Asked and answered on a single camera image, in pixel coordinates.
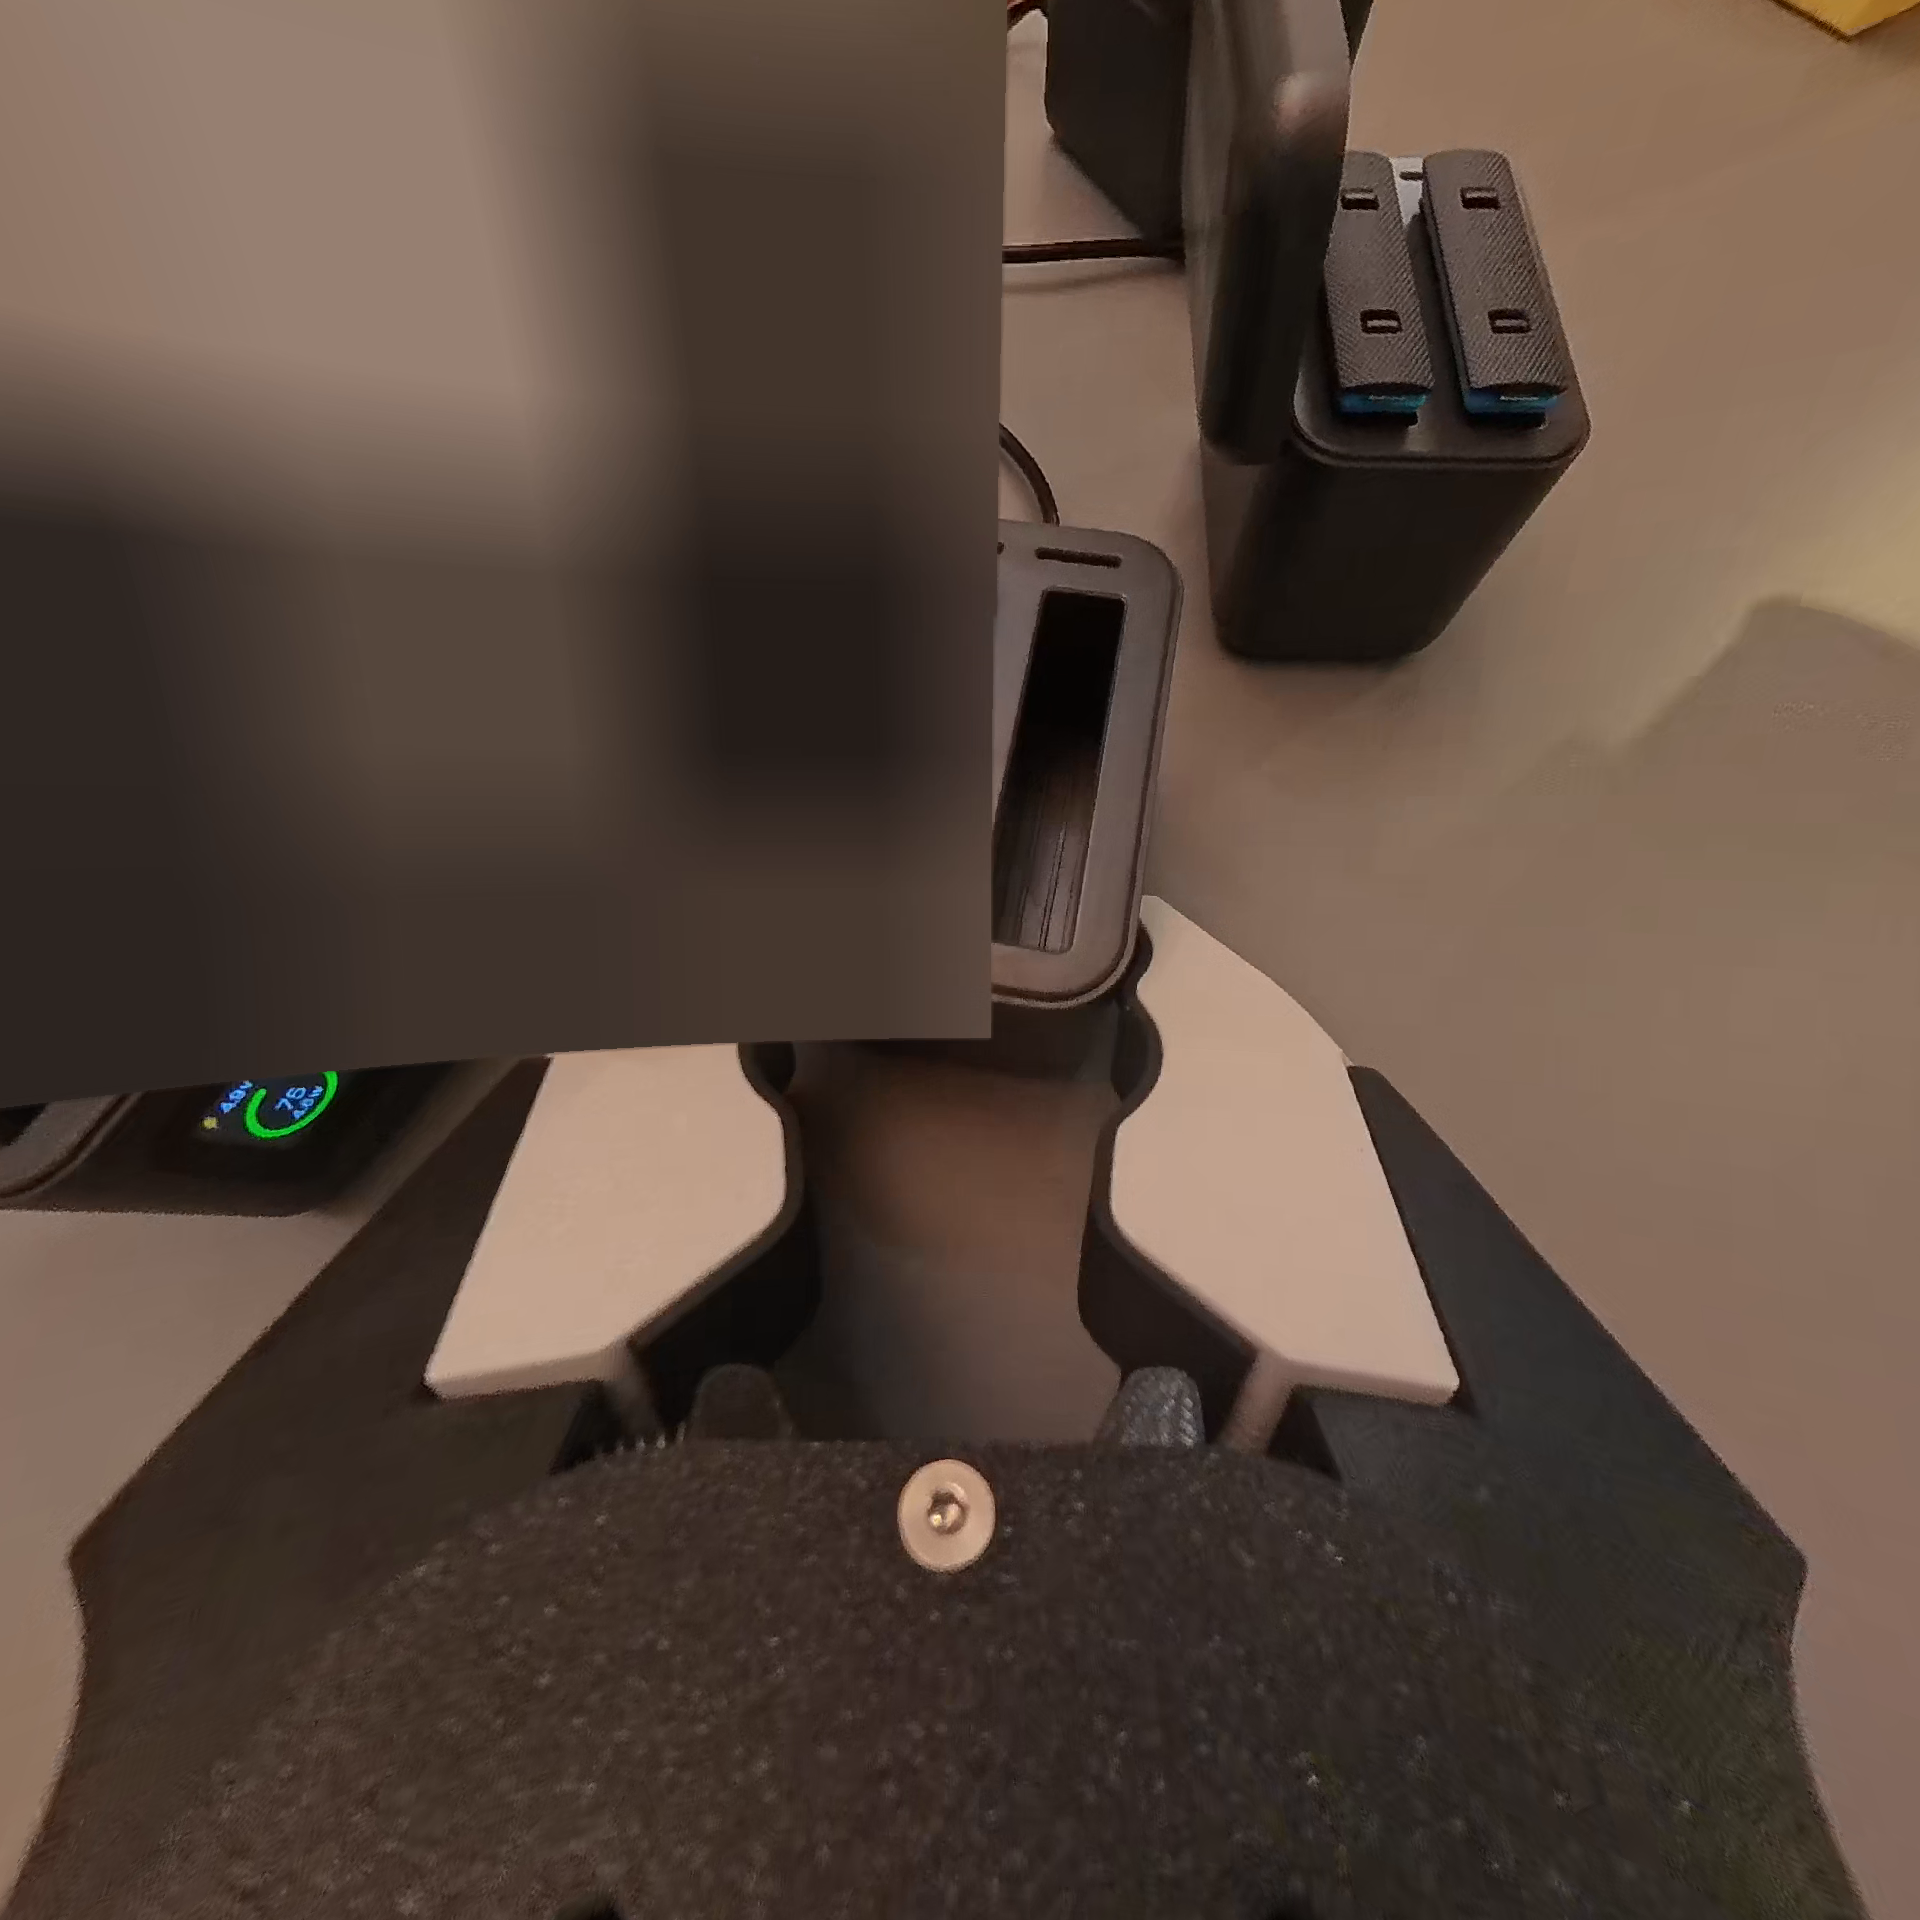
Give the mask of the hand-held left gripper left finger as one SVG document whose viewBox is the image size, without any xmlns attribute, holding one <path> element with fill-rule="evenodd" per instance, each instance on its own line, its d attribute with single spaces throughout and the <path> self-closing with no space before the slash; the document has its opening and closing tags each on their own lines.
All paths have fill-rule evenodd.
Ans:
<svg viewBox="0 0 1920 1920">
<path fill-rule="evenodd" d="M 598 1385 L 679 1429 L 823 1297 L 788 1044 L 556 1054 L 426 1365 L 440 1400 Z"/>
</svg>

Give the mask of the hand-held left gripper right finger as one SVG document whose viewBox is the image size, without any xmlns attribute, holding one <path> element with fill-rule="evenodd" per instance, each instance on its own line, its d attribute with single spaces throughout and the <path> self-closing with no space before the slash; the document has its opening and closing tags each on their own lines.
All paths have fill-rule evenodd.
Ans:
<svg viewBox="0 0 1920 1920">
<path fill-rule="evenodd" d="M 1304 1390 L 1450 1405 L 1460 1370 L 1342 1044 L 1158 895 L 1115 1010 L 1077 1310 L 1123 1381 L 1181 1375 L 1227 1449 L 1267 1449 Z"/>
</svg>

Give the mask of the black battery charging case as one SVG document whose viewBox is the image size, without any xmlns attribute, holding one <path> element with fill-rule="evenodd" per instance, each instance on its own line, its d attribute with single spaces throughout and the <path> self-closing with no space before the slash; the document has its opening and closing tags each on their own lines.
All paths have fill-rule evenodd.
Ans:
<svg viewBox="0 0 1920 1920">
<path fill-rule="evenodd" d="M 1323 271 L 1342 160 L 1359 151 L 1350 97 L 1342 5 L 1194 7 L 1183 276 L 1206 576 L 1216 636 L 1247 660 L 1414 655 L 1591 436 L 1575 360 L 1540 425 L 1468 413 L 1423 224 L 1427 152 L 1383 156 L 1429 332 L 1429 401 L 1414 422 L 1336 412 Z"/>
<path fill-rule="evenodd" d="M 343 1194 L 459 1063 L 240 1076 L 5 1109 L 3 1209 L 299 1216 Z"/>
<path fill-rule="evenodd" d="M 1190 47 L 1194 2 L 1046 2 L 1046 126 L 1166 256 L 1183 252 Z"/>
<path fill-rule="evenodd" d="M 1181 601 L 1149 542 L 999 526 L 987 1068 L 1074 1070 L 1133 964 Z"/>
</svg>

